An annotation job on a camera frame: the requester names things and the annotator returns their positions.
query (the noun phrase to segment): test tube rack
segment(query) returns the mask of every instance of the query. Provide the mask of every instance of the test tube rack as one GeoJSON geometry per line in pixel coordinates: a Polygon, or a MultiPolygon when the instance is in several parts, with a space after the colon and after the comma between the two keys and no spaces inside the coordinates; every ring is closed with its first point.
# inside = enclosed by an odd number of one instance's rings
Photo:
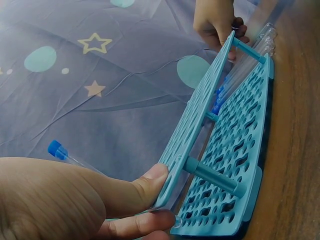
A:
{"type": "Polygon", "coordinates": [[[182,170],[195,177],[171,234],[233,236],[252,217],[262,180],[262,152],[269,129],[274,63],[235,38],[233,31],[194,90],[159,163],[169,174],[152,209],[168,202],[182,170]],[[230,48],[256,59],[254,69],[221,106],[210,110],[230,48]],[[190,156],[205,118],[215,122],[201,161],[190,156]]]}

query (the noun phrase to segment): bedsheet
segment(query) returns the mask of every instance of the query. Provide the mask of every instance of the bedsheet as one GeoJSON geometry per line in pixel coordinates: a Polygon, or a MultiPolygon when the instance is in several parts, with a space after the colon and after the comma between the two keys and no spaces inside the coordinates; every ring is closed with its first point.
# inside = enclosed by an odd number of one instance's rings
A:
{"type": "MultiPolygon", "coordinates": [[[[194,8],[194,0],[2,2],[0,157],[54,160],[47,147],[56,139],[112,178],[141,176],[216,55],[192,30],[194,8]]],[[[235,1],[245,21],[254,9],[235,1]]]]}

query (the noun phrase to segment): yellow star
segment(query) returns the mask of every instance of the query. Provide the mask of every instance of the yellow star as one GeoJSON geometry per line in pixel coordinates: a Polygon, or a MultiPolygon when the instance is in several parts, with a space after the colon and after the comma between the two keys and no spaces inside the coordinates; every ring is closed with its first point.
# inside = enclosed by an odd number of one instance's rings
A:
{"type": "Polygon", "coordinates": [[[96,32],[94,34],[91,35],[91,37],[89,37],[88,39],[80,39],[78,40],[79,43],[83,44],[83,54],[87,54],[90,51],[98,51],[100,53],[106,54],[107,53],[107,49],[106,49],[106,45],[112,42],[112,39],[108,39],[108,38],[101,38],[96,32]],[[89,47],[89,43],[87,42],[91,42],[93,39],[96,39],[99,42],[103,42],[101,44],[101,48],[97,48],[97,47],[89,47]]]}
{"type": "Polygon", "coordinates": [[[99,96],[101,97],[101,92],[103,89],[105,89],[106,86],[100,86],[98,85],[97,81],[94,80],[91,86],[85,86],[85,88],[89,91],[88,97],[91,96],[99,96]]]}

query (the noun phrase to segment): human hand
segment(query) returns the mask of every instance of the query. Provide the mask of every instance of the human hand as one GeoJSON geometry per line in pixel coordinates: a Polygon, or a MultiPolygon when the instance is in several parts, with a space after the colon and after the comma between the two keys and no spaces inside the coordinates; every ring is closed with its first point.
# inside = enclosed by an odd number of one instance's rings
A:
{"type": "Polygon", "coordinates": [[[61,162],[0,158],[0,239],[168,240],[173,213],[133,216],[154,203],[167,177],[162,164],[127,182],[61,162]],[[113,218],[122,219],[105,221],[113,218]]]}
{"type": "MultiPolygon", "coordinates": [[[[235,37],[244,43],[247,26],[241,17],[235,17],[233,0],[196,0],[193,28],[208,44],[219,52],[233,28],[235,37]]],[[[236,49],[231,48],[229,59],[236,58],[236,49]]]]}

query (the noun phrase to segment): wooden surface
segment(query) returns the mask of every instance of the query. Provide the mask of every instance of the wooden surface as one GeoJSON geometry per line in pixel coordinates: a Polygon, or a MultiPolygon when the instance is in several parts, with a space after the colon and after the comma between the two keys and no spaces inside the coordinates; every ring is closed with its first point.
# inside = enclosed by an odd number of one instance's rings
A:
{"type": "Polygon", "coordinates": [[[267,22],[278,32],[271,128],[244,239],[320,240],[320,1],[261,0],[247,35],[267,22]]]}

